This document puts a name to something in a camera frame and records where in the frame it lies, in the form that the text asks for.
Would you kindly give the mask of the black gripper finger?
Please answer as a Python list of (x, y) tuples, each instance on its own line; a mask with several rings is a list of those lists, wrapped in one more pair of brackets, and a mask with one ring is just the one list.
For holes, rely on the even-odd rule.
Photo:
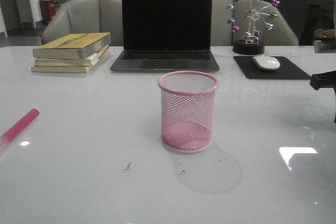
[(334, 88), (335, 90), (335, 72), (313, 74), (310, 79), (310, 86), (315, 90), (320, 88)]

